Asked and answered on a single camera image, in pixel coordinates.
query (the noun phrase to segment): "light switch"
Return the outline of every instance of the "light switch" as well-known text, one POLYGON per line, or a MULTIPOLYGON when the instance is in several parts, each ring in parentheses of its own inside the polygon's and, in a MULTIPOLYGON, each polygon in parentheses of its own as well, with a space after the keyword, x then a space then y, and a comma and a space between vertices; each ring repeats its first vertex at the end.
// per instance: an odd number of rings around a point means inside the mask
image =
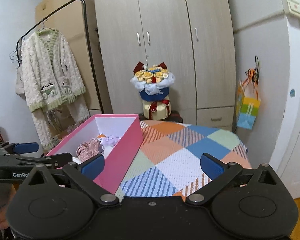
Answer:
POLYGON ((297 0, 282 0, 282 4, 286 15, 300 18, 300 3, 297 0))

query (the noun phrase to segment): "clothes rack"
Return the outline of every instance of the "clothes rack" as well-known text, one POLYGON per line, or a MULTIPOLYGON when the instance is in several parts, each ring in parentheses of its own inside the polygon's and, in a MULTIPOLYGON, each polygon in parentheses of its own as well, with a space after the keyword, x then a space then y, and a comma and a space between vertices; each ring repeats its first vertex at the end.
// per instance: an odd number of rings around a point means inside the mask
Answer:
POLYGON ((56 12, 60 11, 62 8, 66 7, 67 5, 73 3, 74 1, 80 1, 82 3, 82 8, 83 8, 83 20, 84 20, 84 29, 85 29, 85 38, 86 38, 86 43, 87 43, 87 47, 88 47, 88 53, 89 53, 89 58, 90 58, 90 64, 91 64, 91 68, 92 68, 92 75, 93 75, 93 80, 96 86, 96 93, 98 96, 98 100, 99 100, 99 104, 100 104, 100 110, 101 113, 104 114, 104 110, 103 110, 103 105, 102 105, 102 101, 101 101, 101 96, 100 96, 100 91, 99 91, 99 87, 98 87, 98 82, 96 80, 96 74, 95 74, 95 69, 94 69, 94 63, 93 63, 93 57, 92 57, 92 52, 91 52, 91 45, 90 45, 90 37, 89 37, 89 30, 88 30, 88 23, 87 23, 87 17, 86 17, 86 4, 85 4, 85 0, 71 0, 67 3, 65 3, 64 5, 62 5, 61 7, 59 7, 58 9, 56 9, 55 11, 51 12, 48 16, 42 18, 37 24, 35 24, 31 29, 29 29, 23 36, 21 36, 21 38, 18 40, 18 42, 16 43, 16 54, 17 54, 17 58, 18 58, 18 63, 20 66, 20 55, 19 55, 19 50, 21 51, 21 43, 20 41, 22 41, 22 39, 28 35, 35 27, 37 27, 38 25, 40 25, 43 21, 45 21, 46 19, 48 19, 51 15, 55 14, 56 12))

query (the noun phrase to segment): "cardigan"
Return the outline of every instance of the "cardigan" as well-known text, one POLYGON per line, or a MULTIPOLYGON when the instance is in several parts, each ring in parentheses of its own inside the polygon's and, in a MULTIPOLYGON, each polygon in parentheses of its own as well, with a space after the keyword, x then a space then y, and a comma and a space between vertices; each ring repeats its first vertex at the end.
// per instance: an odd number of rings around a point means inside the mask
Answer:
POLYGON ((34 32, 22 44, 24 93, 31 112, 73 103, 85 86, 64 35, 55 29, 34 32))

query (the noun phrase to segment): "wardrobe handle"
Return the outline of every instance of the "wardrobe handle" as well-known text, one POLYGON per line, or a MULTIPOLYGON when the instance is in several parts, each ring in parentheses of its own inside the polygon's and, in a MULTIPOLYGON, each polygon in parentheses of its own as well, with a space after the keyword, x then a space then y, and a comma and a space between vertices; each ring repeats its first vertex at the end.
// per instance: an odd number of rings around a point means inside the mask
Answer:
POLYGON ((148 44, 150 45, 150 34, 149 34, 149 32, 147 32, 147 36, 148 36, 148 44))
POLYGON ((219 117, 219 118, 211 118, 211 121, 212 122, 215 122, 215 121, 221 121, 222 120, 222 117, 219 117))
POLYGON ((136 35, 138 36, 138 44, 139 44, 139 46, 141 46, 141 43, 140 43, 140 35, 139 35, 139 33, 136 33, 136 35))
POLYGON ((198 37, 198 29, 197 28, 194 28, 195 29, 195 36, 197 37, 197 41, 199 41, 199 37, 198 37))

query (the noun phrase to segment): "checkered tablecloth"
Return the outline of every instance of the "checkered tablecloth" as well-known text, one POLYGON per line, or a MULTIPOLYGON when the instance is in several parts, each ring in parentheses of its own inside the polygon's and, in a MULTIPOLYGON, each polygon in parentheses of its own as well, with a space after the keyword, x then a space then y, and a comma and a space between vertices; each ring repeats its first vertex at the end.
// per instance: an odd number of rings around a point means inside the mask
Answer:
POLYGON ((219 128, 162 121, 141 121, 143 142, 117 197, 183 198, 210 182, 200 168, 202 153, 224 163, 251 168, 247 148, 232 132, 219 128))

